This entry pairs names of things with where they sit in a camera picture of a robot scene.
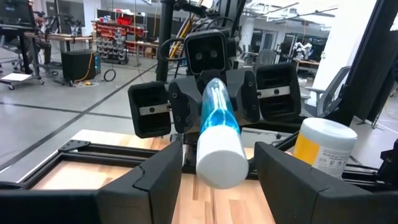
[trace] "white lid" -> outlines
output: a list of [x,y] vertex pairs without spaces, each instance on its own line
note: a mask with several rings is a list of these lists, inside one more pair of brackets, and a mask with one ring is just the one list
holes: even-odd
[[229,189],[245,180],[249,170],[240,135],[219,125],[207,128],[199,137],[197,175],[210,187]]
[[351,128],[323,118],[305,119],[300,133],[313,142],[335,149],[352,149],[358,137]]

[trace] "storage rack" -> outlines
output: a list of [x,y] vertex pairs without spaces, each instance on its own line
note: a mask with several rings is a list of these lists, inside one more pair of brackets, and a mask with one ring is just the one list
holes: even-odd
[[106,22],[95,22],[95,30],[97,33],[97,51],[101,59],[105,62],[120,64],[128,63],[127,54],[130,50],[136,51],[136,45],[126,40],[131,35],[135,35],[136,38],[145,35],[143,27]]

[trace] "plastic tube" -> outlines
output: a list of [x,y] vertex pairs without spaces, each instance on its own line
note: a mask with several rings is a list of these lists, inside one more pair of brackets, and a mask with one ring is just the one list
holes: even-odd
[[229,189],[245,180],[248,161],[224,83],[214,78],[203,92],[197,174],[205,184]]

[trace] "white plastic jar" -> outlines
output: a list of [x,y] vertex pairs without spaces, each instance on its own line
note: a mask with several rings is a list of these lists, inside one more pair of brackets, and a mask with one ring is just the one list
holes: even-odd
[[323,118],[303,121],[293,156],[340,178],[358,136],[351,128]]

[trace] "workbench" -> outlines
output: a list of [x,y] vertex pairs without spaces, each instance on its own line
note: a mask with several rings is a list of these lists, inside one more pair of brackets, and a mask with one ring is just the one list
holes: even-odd
[[299,70],[305,70],[314,74],[317,74],[318,72],[319,62],[309,62],[305,60],[299,60],[297,58],[294,58],[293,61],[296,63],[296,72]]
[[[60,50],[61,53],[63,52],[69,52],[70,51],[70,42],[86,42],[88,40],[88,44],[90,46],[90,48],[92,48],[92,43],[93,43],[93,36],[79,36],[79,37],[72,37],[70,34],[35,34],[33,32],[25,32],[25,36],[29,39],[36,39],[39,38],[40,40],[46,41],[47,40],[54,40],[54,41],[59,41],[60,42]],[[30,45],[30,50],[32,50],[34,52],[33,55],[33,61],[32,61],[32,65],[34,68],[34,73],[35,75],[39,75],[40,67],[47,69],[60,69],[59,66],[53,66],[53,65],[41,65],[39,63],[39,59],[38,59],[38,52],[36,51],[36,48],[33,46],[33,41],[31,41],[31,45]]]
[[[91,130],[81,130],[72,139],[155,150],[169,145],[166,137],[140,139],[128,134]],[[245,151],[248,159],[253,157],[252,148],[245,148]],[[33,189],[98,189],[130,170],[128,167],[63,161]],[[232,189],[217,190],[205,185],[196,175],[182,174],[172,223],[265,224],[275,221],[257,180],[245,180]]]

